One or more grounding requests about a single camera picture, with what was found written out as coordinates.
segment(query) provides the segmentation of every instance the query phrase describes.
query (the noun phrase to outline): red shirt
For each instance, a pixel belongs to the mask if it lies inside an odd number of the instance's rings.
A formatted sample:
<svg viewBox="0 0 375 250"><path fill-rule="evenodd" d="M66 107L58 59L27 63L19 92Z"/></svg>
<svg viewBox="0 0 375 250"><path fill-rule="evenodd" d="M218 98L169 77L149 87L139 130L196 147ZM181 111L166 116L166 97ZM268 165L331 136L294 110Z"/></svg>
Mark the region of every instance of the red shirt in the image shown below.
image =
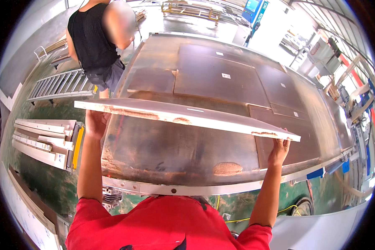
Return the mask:
<svg viewBox="0 0 375 250"><path fill-rule="evenodd" d="M127 214L111 216L93 199L80 199L65 242L72 249L269 249L271 228L251 225L237 240L219 212L187 196L149 197Z"/></svg>

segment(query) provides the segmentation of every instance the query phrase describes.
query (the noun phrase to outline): yellow cable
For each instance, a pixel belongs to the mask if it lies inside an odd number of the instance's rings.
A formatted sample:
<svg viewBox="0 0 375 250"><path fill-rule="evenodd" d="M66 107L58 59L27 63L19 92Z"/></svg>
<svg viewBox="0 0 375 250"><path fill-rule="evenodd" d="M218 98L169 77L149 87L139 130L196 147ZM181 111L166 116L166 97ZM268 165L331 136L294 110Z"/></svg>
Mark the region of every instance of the yellow cable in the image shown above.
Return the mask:
<svg viewBox="0 0 375 250"><path fill-rule="evenodd" d="M239 221L244 221L244 220L250 220L250 218L245 218L245 219L241 219L241 220L228 220L228 221L225 221L225 223L228 223L228 222L239 222Z"/></svg>
<svg viewBox="0 0 375 250"><path fill-rule="evenodd" d="M286 211L286 210L288 210L289 208L291 208L291 207L296 207L296 211L297 211L297 213L301 216L301 214L299 213L299 208L296 206L296 205L291 205L290 207L288 207L288 208L285 208L285 209L283 209L283 210L281 210L281 211L278 211L278 213L280 213L280 212L283 212L283 211Z"/></svg>
<svg viewBox="0 0 375 250"><path fill-rule="evenodd" d="M280 212L283 212L283 211L286 211L286 210L288 210L289 208L291 208L291 207L296 207L296 211L297 211L297 213L301 216L301 214L299 213L299 208L296 206L296 205L291 205L290 207L288 207L288 208L285 208L285 209L283 209L283 210L281 210L281 211L278 211L278 213L280 213ZM227 220L227 221L225 221L225 223L228 223L228 222L240 222L240 221L244 221L244 220L250 220L250 218L245 218L245 219L241 219L241 220Z"/></svg>
<svg viewBox="0 0 375 250"><path fill-rule="evenodd" d="M218 207L220 206L220 195L218 195L218 202L217 202L217 208L215 210L218 210Z"/></svg>

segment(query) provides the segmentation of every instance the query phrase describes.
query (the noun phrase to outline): black waist bag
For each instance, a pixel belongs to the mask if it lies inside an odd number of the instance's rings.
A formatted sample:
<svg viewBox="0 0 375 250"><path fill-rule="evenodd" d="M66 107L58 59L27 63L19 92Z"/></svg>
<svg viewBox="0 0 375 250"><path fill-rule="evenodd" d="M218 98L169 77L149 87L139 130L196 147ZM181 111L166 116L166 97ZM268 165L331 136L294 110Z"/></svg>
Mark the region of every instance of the black waist bag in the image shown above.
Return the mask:
<svg viewBox="0 0 375 250"><path fill-rule="evenodd" d="M98 87L102 87L102 90L104 90L107 88L105 82L111 74L111 66L105 68L100 67L94 70L88 70L85 71L85 74L91 83L97 85Z"/></svg>

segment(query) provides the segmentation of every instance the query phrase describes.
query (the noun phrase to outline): stacked boards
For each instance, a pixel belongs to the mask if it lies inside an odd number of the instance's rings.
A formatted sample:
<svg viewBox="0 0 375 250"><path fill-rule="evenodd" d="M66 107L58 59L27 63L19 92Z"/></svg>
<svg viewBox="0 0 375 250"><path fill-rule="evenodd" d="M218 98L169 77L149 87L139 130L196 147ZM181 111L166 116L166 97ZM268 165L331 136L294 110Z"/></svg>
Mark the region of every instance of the stacked boards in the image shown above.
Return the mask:
<svg viewBox="0 0 375 250"><path fill-rule="evenodd" d="M0 185L5 199L24 232L40 249L62 249L56 232L55 221L45 216L45 212L30 198L22 188L11 167L6 170L3 163L0 166Z"/></svg>
<svg viewBox="0 0 375 250"><path fill-rule="evenodd" d="M76 120L26 120L14 123L12 146L24 154L60 169L73 171Z"/></svg>

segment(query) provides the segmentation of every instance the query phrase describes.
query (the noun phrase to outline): black cable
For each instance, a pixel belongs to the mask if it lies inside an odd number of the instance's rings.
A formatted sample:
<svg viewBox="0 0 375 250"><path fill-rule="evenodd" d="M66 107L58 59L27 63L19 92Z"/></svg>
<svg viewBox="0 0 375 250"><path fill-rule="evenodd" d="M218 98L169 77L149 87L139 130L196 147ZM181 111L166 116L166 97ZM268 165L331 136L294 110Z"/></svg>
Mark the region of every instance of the black cable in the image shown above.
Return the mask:
<svg viewBox="0 0 375 250"><path fill-rule="evenodd" d="M368 144L370 143L371 131L372 131L372 116L370 116L370 132L368 133L367 146L368 146Z"/></svg>

